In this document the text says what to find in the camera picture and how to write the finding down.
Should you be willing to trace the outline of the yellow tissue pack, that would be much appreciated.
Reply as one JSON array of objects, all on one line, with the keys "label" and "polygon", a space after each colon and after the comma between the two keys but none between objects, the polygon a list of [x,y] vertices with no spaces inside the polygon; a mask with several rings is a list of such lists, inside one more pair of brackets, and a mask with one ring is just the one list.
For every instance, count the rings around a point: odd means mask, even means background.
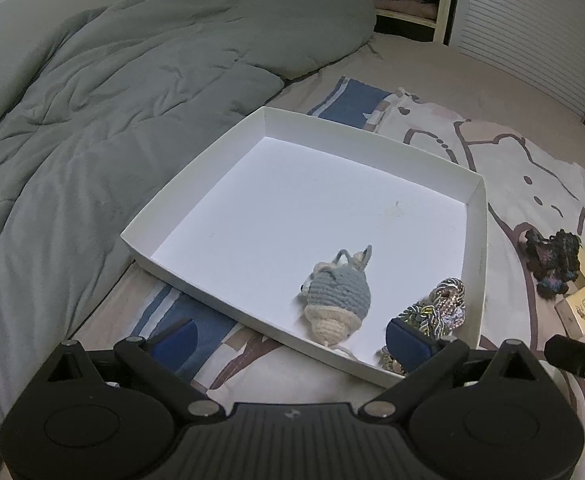
[{"label": "yellow tissue pack", "polygon": [[567,336],[581,339],[585,335],[585,287],[563,298],[555,309]]}]

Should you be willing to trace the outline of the multicolour braided yarn knot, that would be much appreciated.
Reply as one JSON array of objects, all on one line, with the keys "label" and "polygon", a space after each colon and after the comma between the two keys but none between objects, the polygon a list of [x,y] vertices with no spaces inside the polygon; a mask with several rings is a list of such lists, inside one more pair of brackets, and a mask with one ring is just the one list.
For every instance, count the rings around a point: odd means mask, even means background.
[{"label": "multicolour braided yarn knot", "polygon": [[[427,297],[412,304],[395,318],[417,328],[439,344],[440,340],[452,336],[454,330],[465,323],[465,284],[458,278],[445,278]],[[388,372],[408,375],[401,373],[399,364],[391,358],[385,345],[379,351],[379,362]]]}]

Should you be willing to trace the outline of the dark blue crochet toy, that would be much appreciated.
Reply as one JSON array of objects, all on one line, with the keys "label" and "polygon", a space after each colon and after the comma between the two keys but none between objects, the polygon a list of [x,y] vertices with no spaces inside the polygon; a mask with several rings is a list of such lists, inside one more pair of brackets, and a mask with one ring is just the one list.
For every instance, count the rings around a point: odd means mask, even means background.
[{"label": "dark blue crochet toy", "polygon": [[577,279],[581,270],[580,237],[565,230],[543,237],[541,232],[531,228],[524,233],[522,247],[539,296],[545,300],[565,296],[569,284]]}]

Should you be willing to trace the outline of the grey crochet mouse toy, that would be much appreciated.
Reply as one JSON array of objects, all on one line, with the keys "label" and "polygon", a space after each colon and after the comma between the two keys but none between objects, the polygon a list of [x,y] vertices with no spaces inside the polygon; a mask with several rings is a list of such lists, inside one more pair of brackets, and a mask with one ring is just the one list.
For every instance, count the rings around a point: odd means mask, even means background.
[{"label": "grey crochet mouse toy", "polygon": [[373,246],[350,254],[341,249],[331,261],[317,262],[300,287],[303,316],[321,346],[356,360],[343,344],[361,327],[371,306],[366,268]]}]

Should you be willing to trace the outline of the cartoon cat print cloth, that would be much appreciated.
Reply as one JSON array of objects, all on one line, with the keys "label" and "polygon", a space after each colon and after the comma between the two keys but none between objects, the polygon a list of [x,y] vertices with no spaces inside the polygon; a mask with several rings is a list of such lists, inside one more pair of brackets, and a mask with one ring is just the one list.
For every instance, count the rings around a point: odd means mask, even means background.
[{"label": "cartoon cat print cloth", "polygon": [[[402,301],[436,278],[466,284],[468,314],[452,350],[433,363],[451,378],[481,332],[485,185],[454,160],[362,129],[263,107],[195,157],[123,232],[149,272],[253,330],[387,390],[393,414],[343,404],[240,404],[225,422],[186,432],[162,479],[430,479],[427,452],[486,465],[493,479],[585,479],[585,417],[550,438],[495,451],[449,426],[445,382],[381,370],[375,352]],[[373,307],[344,353],[313,341],[299,286],[317,259],[373,246]]]}]

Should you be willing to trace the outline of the white shallow cardboard tray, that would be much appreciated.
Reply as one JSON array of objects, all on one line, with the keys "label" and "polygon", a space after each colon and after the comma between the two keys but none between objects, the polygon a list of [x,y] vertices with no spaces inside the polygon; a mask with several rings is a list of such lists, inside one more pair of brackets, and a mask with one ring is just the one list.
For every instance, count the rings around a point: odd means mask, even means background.
[{"label": "white shallow cardboard tray", "polygon": [[[480,339],[489,211],[480,174],[420,148],[263,107],[164,185],[122,232],[160,280],[312,359],[381,387],[388,323],[445,278],[466,287],[457,337]],[[300,287],[341,249],[373,246],[371,308],[344,344],[317,344]]]}]

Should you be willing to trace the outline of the grey green quilt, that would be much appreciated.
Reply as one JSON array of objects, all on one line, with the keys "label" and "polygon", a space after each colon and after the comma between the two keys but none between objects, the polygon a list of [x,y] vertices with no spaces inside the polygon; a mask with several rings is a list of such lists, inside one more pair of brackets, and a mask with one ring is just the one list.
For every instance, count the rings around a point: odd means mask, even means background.
[{"label": "grey green quilt", "polygon": [[371,0],[122,0],[0,82],[0,428],[130,263],[121,232],[285,84],[351,54]]}]

